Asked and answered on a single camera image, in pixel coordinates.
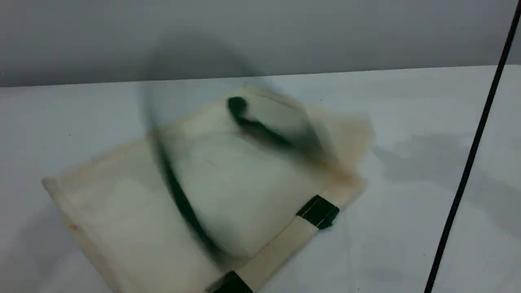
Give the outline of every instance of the stain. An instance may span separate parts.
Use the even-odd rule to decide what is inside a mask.
[[[49,205],[0,254],[2,292],[39,292],[60,263],[78,251],[58,211]]]
[[[394,146],[396,150],[408,150],[407,156],[379,146],[373,152],[381,160],[383,175],[389,182],[427,180],[456,193],[469,151],[461,141],[469,135],[413,135]],[[518,224],[521,191],[494,179],[474,164],[463,200],[485,211],[500,229],[521,239]]]

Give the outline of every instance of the black strap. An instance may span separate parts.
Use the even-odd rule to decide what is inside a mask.
[[[264,136],[270,143],[279,148],[289,149],[295,147],[287,138],[276,133],[260,121],[245,118],[244,116],[248,111],[248,103],[243,97],[234,96],[228,98],[228,111],[241,129]]]
[[[184,193],[183,188],[181,187],[181,183],[179,183],[172,166],[171,156],[167,151],[166,143],[164,142],[164,138],[160,133],[160,129],[155,118],[155,113],[152,109],[152,101],[150,101],[151,97],[147,90],[148,89],[145,88],[143,101],[145,106],[145,115],[148,126],[152,133],[152,147],[155,152],[160,173],[163,176],[163,181],[165,182],[165,185],[168,188],[168,191],[170,192],[170,195],[185,223],[195,233],[200,244],[205,248],[209,256],[218,266],[220,266],[224,257],[224,252],[215,244],[213,239],[209,236],[208,232],[201,225],[190,202],[188,201],[186,194]]]
[[[296,215],[322,230],[333,224],[333,220],[337,217],[338,213],[340,213],[338,207],[323,197],[316,195],[308,201]]]
[[[429,278],[427,279],[427,283],[425,285],[425,290],[424,290],[425,293],[431,293],[432,288],[434,287],[434,282],[436,280],[436,275],[438,273],[438,269],[440,268],[443,251],[445,250],[445,246],[446,246],[447,240],[449,238],[449,233],[451,231],[452,224],[454,223],[454,217],[456,217],[457,209],[460,206],[461,198],[463,196],[463,192],[465,191],[465,186],[467,185],[470,171],[472,170],[474,158],[476,157],[476,152],[478,151],[479,141],[481,140],[481,136],[483,135],[483,131],[485,129],[485,124],[487,123],[487,118],[488,118],[488,115],[490,112],[490,108],[492,107],[492,102],[494,101],[495,92],[498,89],[499,80],[501,79],[501,73],[503,72],[503,68],[505,67],[506,59],[508,57],[510,48],[512,47],[512,41],[514,40],[514,35],[516,32],[517,25],[519,23],[520,15],[521,15],[521,0],[519,0],[517,3],[517,8],[514,12],[514,18],[512,19],[512,24],[510,26],[510,30],[508,31],[508,36],[506,37],[505,46],[503,48],[503,52],[501,53],[501,58],[499,59],[498,67],[496,68],[494,78],[492,79],[492,85],[490,86],[490,91],[487,96],[487,101],[485,102],[485,106],[483,108],[483,113],[481,114],[481,118],[479,120],[476,134],[474,135],[474,140],[472,141],[472,146],[470,147],[470,152],[468,154],[467,163],[465,164],[465,169],[463,170],[463,175],[461,177],[460,184],[457,188],[456,195],[454,197],[454,201],[452,202],[452,206],[449,211],[447,221],[445,222],[445,226],[444,226],[443,232],[441,234],[440,243],[438,244],[438,248],[436,250],[436,255],[434,257],[434,261],[432,262],[432,267],[430,269]]]
[[[206,293],[253,293],[246,283],[231,271],[206,289]]]

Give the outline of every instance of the black cable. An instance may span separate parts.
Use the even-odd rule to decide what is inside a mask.
[[[492,79],[492,84],[490,86],[490,90],[489,90],[489,93],[487,96],[487,101],[485,102],[483,112],[481,113],[481,118],[479,120],[476,134],[474,135],[474,140],[472,141],[472,146],[470,147],[470,152],[468,154],[467,163],[465,164],[465,169],[463,170],[463,174],[461,176],[460,184],[457,188],[456,195],[454,197],[454,201],[452,202],[452,206],[449,211],[447,221],[445,222],[445,226],[444,226],[443,232],[441,234],[440,243],[438,244],[438,248],[436,250],[436,255],[434,257],[434,261],[432,262],[432,267],[430,269],[429,278],[427,279],[427,283],[425,285],[424,293],[431,293],[432,288],[434,287],[434,282],[436,280],[436,275],[438,273],[438,269],[440,268],[443,251],[445,250],[445,246],[446,246],[447,240],[449,238],[449,233],[451,231],[452,224],[454,223],[454,217],[456,216],[457,209],[460,206],[461,198],[463,196],[463,192],[465,191],[465,186],[467,185],[470,171],[472,170],[472,165],[474,163],[474,159],[476,157],[476,152],[479,147],[479,141],[481,140],[481,136],[483,135],[483,131],[485,129],[485,124],[487,123],[487,118],[490,113],[490,108],[492,107],[492,102],[494,101],[494,96],[495,96],[496,90],[498,89],[499,81],[501,79],[501,73],[503,73],[503,69],[506,64],[506,59],[508,57],[508,53],[510,52],[510,48],[512,47],[512,41],[514,40],[514,35],[516,33],[517,25],[519,24],[520,15],[521,15],[521,0],[519,0],[517,2],[517,7],[514,12],[514,18],[512,19],[512,24],[510,25],[510,29],[508,31],[508,36],[506,37],[505,46],[503,47],[503,52],[501,53],[498,67],[496,68],[494,78]]]

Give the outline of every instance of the white surface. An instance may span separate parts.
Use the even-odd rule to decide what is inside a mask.
[[[521,66],[506,67],[447,243],[435,293],[521,292],[520,81]],[[456,150],[458,146],[447,148]]]

